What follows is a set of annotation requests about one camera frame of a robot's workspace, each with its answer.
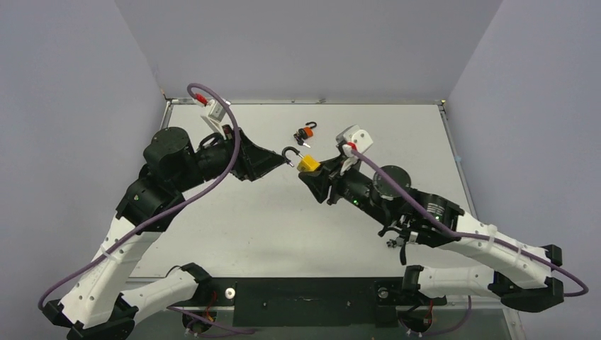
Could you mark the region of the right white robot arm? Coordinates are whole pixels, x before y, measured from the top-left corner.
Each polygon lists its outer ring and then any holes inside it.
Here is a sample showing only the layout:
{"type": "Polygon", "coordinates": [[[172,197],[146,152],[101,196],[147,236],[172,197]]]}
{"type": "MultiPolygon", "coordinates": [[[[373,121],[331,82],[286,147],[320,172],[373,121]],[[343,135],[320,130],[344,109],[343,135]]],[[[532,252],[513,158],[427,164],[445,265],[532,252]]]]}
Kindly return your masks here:
{"type": "Polygon", "coordinates": [[[408,302],[470,295],[532,313],[563,302],[563,284],[551,273],[561,265],[557,246],[530,246],[500,233],[456,203],[413,188],[409,174],[399,166],[383,166],[368,177],[358,164],[349,169],[342,164],[341,157],[322,163],[304,159],[298,177],[317,202],[333,205],[346,200],[379,222],[383,232],[395,232],[402,264],[409,244],[475,261],[474,266],[460,268],[407,265],[399,286],[408,302]]]}

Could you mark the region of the brass long-shackle padlock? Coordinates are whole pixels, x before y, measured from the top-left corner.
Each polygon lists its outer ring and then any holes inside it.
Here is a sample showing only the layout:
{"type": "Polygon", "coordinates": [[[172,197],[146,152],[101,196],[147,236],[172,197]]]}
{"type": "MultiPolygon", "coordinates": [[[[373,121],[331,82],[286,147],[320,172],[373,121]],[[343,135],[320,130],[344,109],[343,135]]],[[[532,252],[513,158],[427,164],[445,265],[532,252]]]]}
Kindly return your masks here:
{"type": "Polygon", "coordinates": [[[390,249],[402,248],[405,246],[405,240],[400,237],[395,238],[395,239],[389,239],[386,242],[386,246],[390,249]]]}

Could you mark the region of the yellow padlock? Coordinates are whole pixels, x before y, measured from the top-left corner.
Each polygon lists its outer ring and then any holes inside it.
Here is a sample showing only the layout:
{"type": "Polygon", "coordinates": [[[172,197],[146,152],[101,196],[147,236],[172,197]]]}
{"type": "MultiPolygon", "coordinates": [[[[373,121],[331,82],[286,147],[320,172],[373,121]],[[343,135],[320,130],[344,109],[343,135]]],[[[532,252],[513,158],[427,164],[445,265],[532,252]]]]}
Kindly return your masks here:
{"type": "Polygon", "coordinates": [[[317,161],[316,159],[314,159],[312,156],[303,155],[298,149],[296,149],[295,147],[292,147],[292,146],[284,147],[281,151],[281,156],[284,158],[284,160],[290,167],[296,168],[299,172],[316,171],[321,166],[321,163],[319,161],[317,161]],[[293,164],[293,162],[290,160],[290,158],[287,157],[287,154],[289,152],[292,152],[297,157],[299,157],[300,160],[296,166],[293,164]]]}

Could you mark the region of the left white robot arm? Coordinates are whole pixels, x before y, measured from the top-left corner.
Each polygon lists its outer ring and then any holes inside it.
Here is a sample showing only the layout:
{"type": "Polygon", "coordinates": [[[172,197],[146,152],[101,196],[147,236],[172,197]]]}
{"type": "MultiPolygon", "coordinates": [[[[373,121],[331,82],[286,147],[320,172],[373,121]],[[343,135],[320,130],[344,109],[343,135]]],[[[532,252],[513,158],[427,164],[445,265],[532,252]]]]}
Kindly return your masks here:
{"type": "Polygon", "coordinates": [[[140,288],[126,290],[125,283],[181,211],[186,191],[228,174],[255,181],[285,162],[230,126],[199,148],[184,129],[167,127],[154,135],[143,156],[145,165],[119,202],[94,260],[64,297],[42,308],[51,323],[68,329],[68,339],[126,339],[142,320],[171,305],[211,300],[212,278],[195,263],[140,288]]]}

